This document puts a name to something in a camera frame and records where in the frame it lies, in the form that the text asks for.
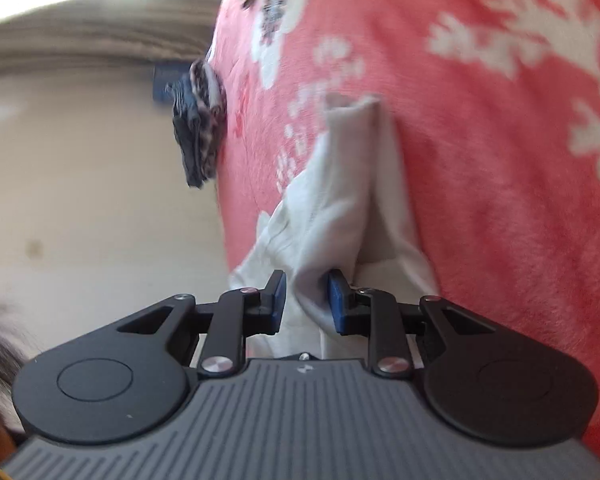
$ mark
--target patterned fabric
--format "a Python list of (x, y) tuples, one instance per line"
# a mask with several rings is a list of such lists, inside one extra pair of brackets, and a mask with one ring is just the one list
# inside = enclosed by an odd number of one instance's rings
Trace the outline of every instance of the patterned fabric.
[[(304, 168), (322, 97), (378, 93), (442, 293), (600, 386), (600, 0), (240, 4), (224, 0), (211, 60), (230, 267)], [(600, 403), (586, 442), (600, 454)]]
[(226, 131), (224, 88), (213, 69), (197, 60), (189, 74), (167, 90), (173, 96), (173, 130), (187, 185), (200, 189), (216, 176), (218, 150)]

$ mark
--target gray ribbed plate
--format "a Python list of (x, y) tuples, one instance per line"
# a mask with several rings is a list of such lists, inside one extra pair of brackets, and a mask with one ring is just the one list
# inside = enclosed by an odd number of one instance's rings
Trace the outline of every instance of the gray ribbed plate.
[(14, 480), (600, 480), (578, 441), (491, 447), (433, 416), (410, 383), (359, 361), (252, 360), (203, 383), (172, 421), (109, 447), (32, 439)]

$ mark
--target silver screw head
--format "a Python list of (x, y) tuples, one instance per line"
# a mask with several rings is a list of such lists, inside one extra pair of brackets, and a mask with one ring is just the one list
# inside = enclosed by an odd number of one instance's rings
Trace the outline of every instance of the silver screw head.
[(228, 357), (223, 355), (214, 355), (213, 357), (207, 357), (202, 361), (202, 369), (210, 374), (221, 374), (231, 370), (234, 366), (234, 362)]
[(403, 357), (384, 357), (378, 361), (378, 369), (385, 374), (401, 374), (411, 367)]

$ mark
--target fabric fold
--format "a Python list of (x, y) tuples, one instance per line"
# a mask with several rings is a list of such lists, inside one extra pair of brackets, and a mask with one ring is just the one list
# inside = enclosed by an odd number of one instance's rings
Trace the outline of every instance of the fabric fold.
[[(250, 356), (307, 351), (320, 358), (366, 357), (365, 338), (334, 330), (324, 283), (332, 268), (354, 284), (382, 283), (401, 301), (437, 290), (417, 246), (394, 125), (381, 99), (328, 94), (324, 105), (327, 132), (270, 219), (261, 215), (253, 249), (230, 276), (237, 288), (264, 286), (274, 269), (287, 273), (280, 332), (249, 338)], [(362, 258), (363, 247), (380, 238), (384, 248)]]

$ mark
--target beige wall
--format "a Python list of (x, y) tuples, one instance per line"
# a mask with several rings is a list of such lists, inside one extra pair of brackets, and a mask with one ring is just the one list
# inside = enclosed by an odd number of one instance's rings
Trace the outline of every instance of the beige wall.
[(0, 78), (0, 301), (34, 347), (225, 283), (214, 184), (187, 189), (150, 69)]

